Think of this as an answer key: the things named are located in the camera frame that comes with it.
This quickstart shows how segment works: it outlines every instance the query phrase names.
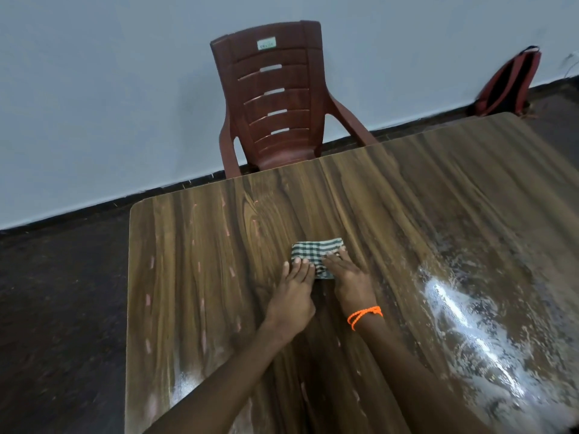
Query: maroon chair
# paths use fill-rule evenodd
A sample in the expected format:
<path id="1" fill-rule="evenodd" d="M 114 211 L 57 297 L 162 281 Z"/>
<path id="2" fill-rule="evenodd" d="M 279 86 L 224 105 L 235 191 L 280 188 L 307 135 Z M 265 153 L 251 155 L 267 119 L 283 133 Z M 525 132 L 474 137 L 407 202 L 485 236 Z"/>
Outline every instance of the maroon chair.
<path id="1" fill-rule="evenodd" d="M 215 39 L 211 50 L 225 93 L 220 150 L 227 178 L 241 175 L 235 137 L 262 171 L 319 157 L 326 114 L 359 145 L 378 142 L 328 92 L 319 22 L 253 27 Z"/>

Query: chair armrest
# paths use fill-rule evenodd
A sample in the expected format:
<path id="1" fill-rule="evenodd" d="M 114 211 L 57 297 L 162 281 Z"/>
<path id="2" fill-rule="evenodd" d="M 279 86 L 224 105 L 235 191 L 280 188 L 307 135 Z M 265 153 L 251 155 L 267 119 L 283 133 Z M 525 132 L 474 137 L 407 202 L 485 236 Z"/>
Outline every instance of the chair armrest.
<path id="1" fill-rule="evenodd" d="M 360 123 L 348 108 L 338 102 L 331 94 L 328 93 L 328 95 L 330 99 L 330 115 L 336 117 L 338 122 L 356 139 L 358 145 L 370 146 L 378 144 L 378 140 L 370 134 L 370 131 Z"/>
<path id="2" fill-rule="evenodd" d="M 231 124 L 229 122 L 229 109 L 225 109 L 225 122 L 219 134 L 219 149 L 221 151 L 221 160 L 225 170 L 226 178 L 235 178 L 241 176 L 242 172 L 237 163 L 237 156 L 233 147 L 233 138 L 231 135 Z"/>

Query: dark floor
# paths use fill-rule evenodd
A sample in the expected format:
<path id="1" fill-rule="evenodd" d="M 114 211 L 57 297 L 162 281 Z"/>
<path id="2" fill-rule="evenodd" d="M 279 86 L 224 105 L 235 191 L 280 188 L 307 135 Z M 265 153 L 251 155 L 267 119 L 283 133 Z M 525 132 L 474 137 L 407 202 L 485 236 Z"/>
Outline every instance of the dark floor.
<path id="1" fill-rule="evenodd" d="M 538 118 L 528 123 L 579 168 L 579 91 L 558 84 L 531 100 Z M 378 137 L 460 117 L 447 113 Z M 0 240 L 1 433 L 122 433 L 129 209 Z"/>

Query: green and white cloth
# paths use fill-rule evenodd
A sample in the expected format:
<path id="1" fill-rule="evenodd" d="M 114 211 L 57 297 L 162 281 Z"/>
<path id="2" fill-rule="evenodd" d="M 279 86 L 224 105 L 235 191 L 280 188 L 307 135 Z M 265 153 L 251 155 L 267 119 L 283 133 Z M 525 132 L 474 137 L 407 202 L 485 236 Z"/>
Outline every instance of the green and white cloth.
<path id="1" fill-rule="evenodd" d="M 298 242 L 291 247 L 291 259 L 296 257 L 308 259 L 315 265 L 315 278 L 333 279 L 333 275 L 322 265 L 322 256 L 328 253 L 337 253 L 338 248 L 344 245 L 341 237 L 329 241 Z"/>

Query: wooden table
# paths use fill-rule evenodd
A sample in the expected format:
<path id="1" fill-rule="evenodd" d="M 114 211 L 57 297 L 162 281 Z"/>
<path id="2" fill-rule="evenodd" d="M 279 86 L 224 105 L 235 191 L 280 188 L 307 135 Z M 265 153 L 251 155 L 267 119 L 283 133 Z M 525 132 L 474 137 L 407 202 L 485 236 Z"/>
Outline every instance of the wooden table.
<path id="1" fill-rule="evenodd" d="M 142 201 L 125 431 L 251 339 L 292 243 L 342 237 L 389 326 L 445 386 L 497 429 L 554 432 L 579 407 L 578 212 L 579 173 L 512 115 Z M 236 432 L 409 432 L 332 283 L 316 282 L 314 319 Z"/>

